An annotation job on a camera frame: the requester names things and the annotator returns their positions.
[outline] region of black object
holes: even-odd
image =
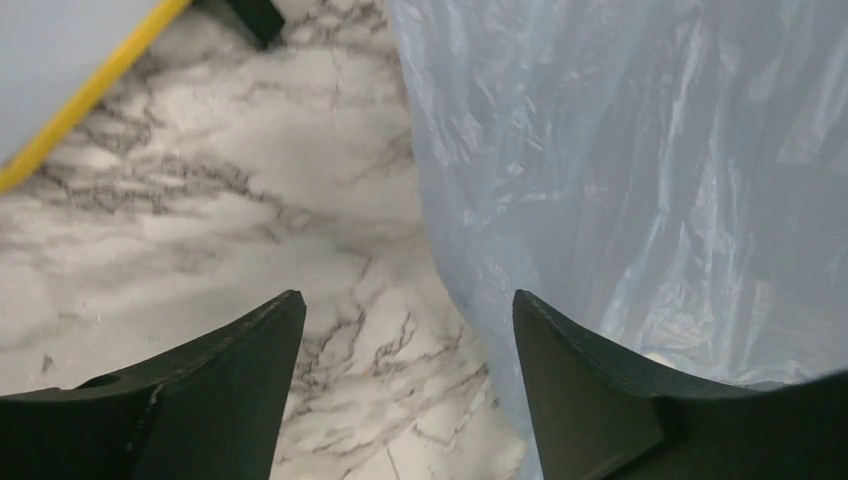
[[[848,374],[768,392],[693,377],[513,303],[547,480],[848,478]]]
[[[0,478],[267,480],[305,316],[286,292],[74,390],[0,397]]]
[[[259,48],[268,48],[279,38],[286,19],[271,0],[227,0],[239,19],[256,37]]]

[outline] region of plastic bag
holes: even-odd
[[[718,381],[848,365],[848,2],[392,12],[436,263],[526,438],[518,288]]]

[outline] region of plastic sheet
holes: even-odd
[[[392,12],[434,256],[527,438],[518,288],[714,380],[848,365],[848,2]]]

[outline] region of marble surface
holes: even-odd
[[[190,10],[0,198],[0,394],[76,386],[297,289],[272,478],[512,478],[523,444],[424,237],[382,5],[281,3],[288,43],[266,53]]]

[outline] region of yellow edge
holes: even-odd
[[[136,27],[82,88],[56,113],[44,128],[0,169],[0,193],[15,187],[44,162],[45,157],[82,120],[142,53],[192,0],[162,0]]]

